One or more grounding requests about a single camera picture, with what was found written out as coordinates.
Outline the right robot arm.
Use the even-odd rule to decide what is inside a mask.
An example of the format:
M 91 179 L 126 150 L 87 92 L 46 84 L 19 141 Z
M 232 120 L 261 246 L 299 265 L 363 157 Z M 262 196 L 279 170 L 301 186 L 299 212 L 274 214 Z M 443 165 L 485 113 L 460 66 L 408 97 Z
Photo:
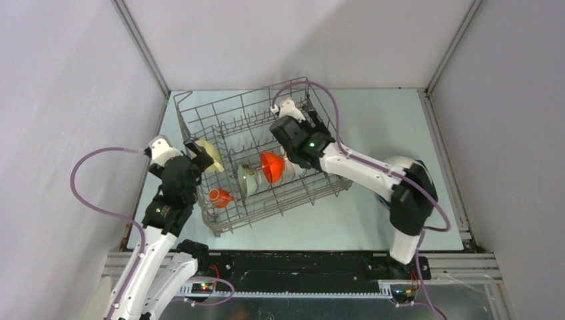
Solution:
M 319 120 L 279 117 L 269 128 L 288 160 L 303 169 L 339 175 L 374 191 L 388 205 L 394 227 L 388 272 L 404 279 L 414 270 L 412 260 L 424 224 L 437 204 L 436 188 L 423 162 L 407 157 L 377 161 L 332 137 Z

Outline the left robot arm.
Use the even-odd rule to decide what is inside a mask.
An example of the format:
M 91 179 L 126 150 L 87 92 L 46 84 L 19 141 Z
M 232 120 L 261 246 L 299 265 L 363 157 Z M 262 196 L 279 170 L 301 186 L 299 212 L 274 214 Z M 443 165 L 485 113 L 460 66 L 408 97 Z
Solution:
M 158 319 L 189 277 L 204 277 L 210 271 L 206 255 L 179 249 L 169 270 L 158 273 L 193 213 L 202 174 L 214 164 L 195 141 L 187 139 L 184 145 L 187 150 L 182 152 L 159 135 L 145 150 L 153 160 L 150 172 L 161 184 L 145 210 L 142 238 L 111 292 L 104 319 Z

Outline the blue dotted plate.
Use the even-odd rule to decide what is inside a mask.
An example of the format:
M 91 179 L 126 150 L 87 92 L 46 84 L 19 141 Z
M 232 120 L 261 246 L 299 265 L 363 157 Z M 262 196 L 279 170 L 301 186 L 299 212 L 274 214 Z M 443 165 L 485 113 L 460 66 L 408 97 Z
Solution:
M 376 194 L 376 199 L 386 210 L 390 210 L 390 203 L 385 198 Z

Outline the white plate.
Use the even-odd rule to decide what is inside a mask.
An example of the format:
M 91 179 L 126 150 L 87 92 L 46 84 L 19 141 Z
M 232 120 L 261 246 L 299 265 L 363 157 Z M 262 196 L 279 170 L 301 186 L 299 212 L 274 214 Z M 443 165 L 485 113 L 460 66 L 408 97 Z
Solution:
M 410 169 L 416 161 L 410 157 L 394 156 L 384 160 L 385 163 L 392 167 L 401 167 L 403 169 Z

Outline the white ribbed bowl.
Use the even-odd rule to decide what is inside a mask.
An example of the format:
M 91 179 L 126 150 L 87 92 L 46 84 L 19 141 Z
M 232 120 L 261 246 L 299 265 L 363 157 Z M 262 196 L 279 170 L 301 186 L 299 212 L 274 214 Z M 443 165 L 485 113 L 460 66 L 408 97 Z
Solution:
M 284 171 L 285 176 L 294 179 L 303 175 L 306 170 L 300 167 L 299 165 L 297 165 L 296 163 L 290 161 L 283 147 L 280 147 L 280 151 L 281 151 L 281 157 L 283 158 L 285 163 L 285 171 Z

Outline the orange bowl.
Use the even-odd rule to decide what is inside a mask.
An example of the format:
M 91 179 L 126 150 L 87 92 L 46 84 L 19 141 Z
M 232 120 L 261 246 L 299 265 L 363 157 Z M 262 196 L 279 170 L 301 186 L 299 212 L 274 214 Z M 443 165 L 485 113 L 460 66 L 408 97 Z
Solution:
M 261 167 L 266 180 L 270 183 L 276 183 L 283 176 L 286 165 L 281 156 L 273 152 L 264 152 L 260 154 Z

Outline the grey wire dish rack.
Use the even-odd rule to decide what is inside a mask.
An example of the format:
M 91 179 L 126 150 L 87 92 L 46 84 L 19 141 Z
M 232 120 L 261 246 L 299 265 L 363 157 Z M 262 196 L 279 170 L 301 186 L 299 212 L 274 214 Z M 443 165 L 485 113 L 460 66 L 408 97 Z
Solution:
M 332 106 L 320 99 L 320 91 L 306 77 L 250 91 L 173 95 L 183 139 L 210 143 L 219 154 L 217 165 L 203 174 L 199 187 L 203 223 L 214 236 L 350 189 L 352 183 L 344 177 L 290 163 L 279 180 L 265 179 L 262 154 L 284 155 L 269 129 L 276 119 L 271 102 L 286 98 L 296 103 L 311 125 L 324 125 L 334 133 Z

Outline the yellow mug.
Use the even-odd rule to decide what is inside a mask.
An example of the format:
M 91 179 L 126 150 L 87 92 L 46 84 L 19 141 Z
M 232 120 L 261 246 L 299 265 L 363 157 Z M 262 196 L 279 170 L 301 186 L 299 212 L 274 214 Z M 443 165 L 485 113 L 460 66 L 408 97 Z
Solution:
M 213 164 L 207 167 L 205 170 L 207 173 L 212 173 L 212 172 L 222 173 L 225 171 L 220 153 L 212 143 L 209 143 L 204 139 L 196 140 L 195 143 L 198 146 L 203 147 L 207 152 L 207 154 L 213 158 Z

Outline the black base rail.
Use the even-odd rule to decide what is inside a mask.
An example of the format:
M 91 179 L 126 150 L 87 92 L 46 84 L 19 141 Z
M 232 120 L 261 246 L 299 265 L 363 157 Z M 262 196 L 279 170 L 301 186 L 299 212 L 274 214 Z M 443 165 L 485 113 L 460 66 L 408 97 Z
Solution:
M 210 251 L 199 264 L 198 276 L 217 276 L 219 289 L 228 281 L 236 293 L 378 293 L 385 281 L 431 278 L 427 258 L 403 265 L 383 251 Z

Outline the pale green cup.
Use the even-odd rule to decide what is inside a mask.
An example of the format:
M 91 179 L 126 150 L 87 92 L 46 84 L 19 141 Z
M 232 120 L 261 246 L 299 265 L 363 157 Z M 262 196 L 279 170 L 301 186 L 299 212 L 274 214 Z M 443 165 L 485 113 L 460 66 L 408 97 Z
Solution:
M 248 164 L 239 163 L 237 169 L 237 181 L 241 189 L 241 195 L 247 198 L 254 195 L 263 184 L 261 172 Z

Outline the small orange cup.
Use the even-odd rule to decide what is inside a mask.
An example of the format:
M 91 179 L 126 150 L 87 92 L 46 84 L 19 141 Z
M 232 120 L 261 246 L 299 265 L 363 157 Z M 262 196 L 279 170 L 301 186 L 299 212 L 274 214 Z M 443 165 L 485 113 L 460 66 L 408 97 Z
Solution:
M 222 209 L 227 207 L 235 198 L 228 191 L 216 188 L 209 191 L 209 199 L 213 207 Z

